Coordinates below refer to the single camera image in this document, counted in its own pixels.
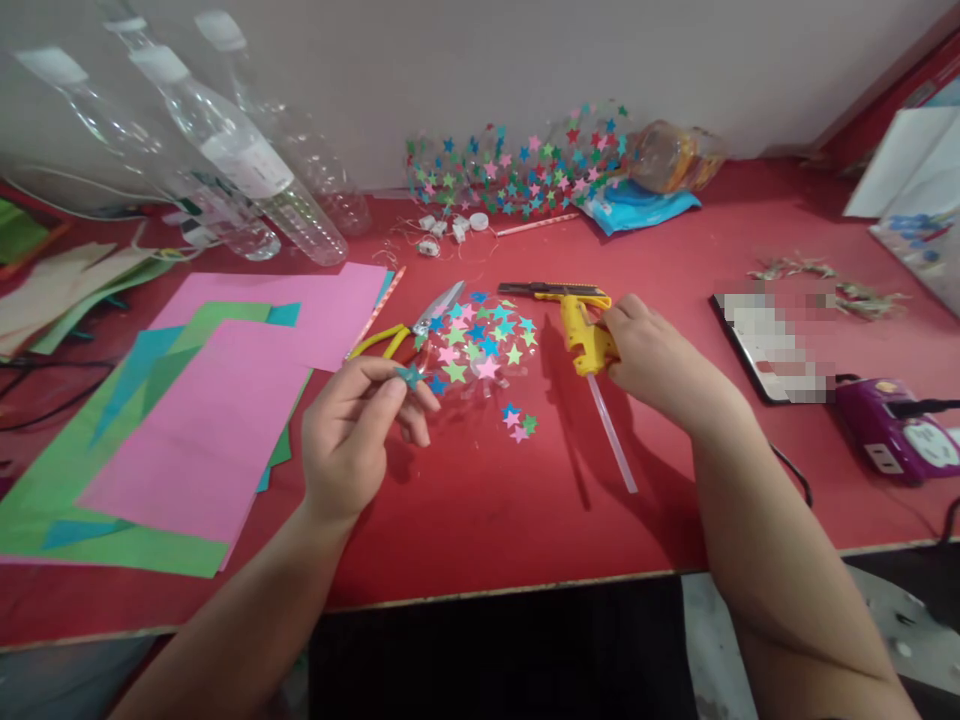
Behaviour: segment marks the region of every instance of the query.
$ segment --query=wire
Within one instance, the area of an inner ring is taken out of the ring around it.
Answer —
[[[796,476],[797,480],[800,481],[800,485],[803,486],[803,499],[806,501],[807,507],[812,508],[813,507],[813,490],[810,488],[810,483],[807,482],[807,479],[803,476],[803,473],[797,469],[796,465],[790,462],[790,458],[788,458],[786,455],[780,452],[780,448],[778,448],[776,445],[774,445],[773,443],[770,443],[770,449],[773,450],[774,454],[778,458],[780,458],[780,461],[784,465],[790,468],[790,472],[792,472]]]

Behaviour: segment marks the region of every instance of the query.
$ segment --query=pink paper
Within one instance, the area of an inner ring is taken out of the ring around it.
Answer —
[[[235,542],[307,380],[310,340],[300,327],[224,321],[77,504]]]
[[[186,325],[208,302],[300,303],[297,330],[305,362],[336,372],[353,349],[377,302],[386,269],[347,263],[338,275],[230,275],[192,273],[150,325]]]

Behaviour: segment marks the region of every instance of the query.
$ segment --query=white bottle cap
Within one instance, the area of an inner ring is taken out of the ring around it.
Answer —
[[[220,52],[242,50],[247,46],[243,31],[226,10],[207,10],[197,15],[193,21],[203,36]]]
[[[187,66],[166,45],[134,50],[130,60],[154,85],[167,85],[190,76]]]
[[[30,72],[54,87],[84,82],[90,76],[62,48],[50,47],[16,53],[17,60]]]

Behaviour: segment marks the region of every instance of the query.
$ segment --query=blue paper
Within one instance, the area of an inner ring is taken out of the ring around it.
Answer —
[[[97,422],[97,427],[93,431],[93,438],[90,440],[91,447],[103,436],[103,433],[110,427],[110,423],[114,421],[123,406],[130,401],[130,398],[137,392],[137,388],[150,375],[154,361],[167,354],[182,331],[183,327],[181,326],[160,330],[144,330],[137,335],[137,340],[127,356],[127,361],[121,370],[120,379],[117,380],[113,395],[107,401],[103,414]]]

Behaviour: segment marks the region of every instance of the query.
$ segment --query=plastic bottle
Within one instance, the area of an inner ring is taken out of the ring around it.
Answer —
[[[88,82],[89,76],[59,47],[17,53],[17,59],[67,99],[97,140],[123,165],[169,197],[184,212],[248,260],[267,260],[280,239],[222,191],[200,182],[171,156],[163,131],[147,129],[122,103]]]
[[[356,184],[330,149],[313,118],[283,102],[258,76],[247,39],[223,10],[200,13],[200,32],[220,51],[232,99],[257,125],[274,149],[301,178],[320,207],[345,235],[370,228],[370,209]]]
[[[136,50],[130,59],[163,93],[184,137],[307,257],[326,266],[346,259],[343,236],[240,108],[194,80],[166,45]]]

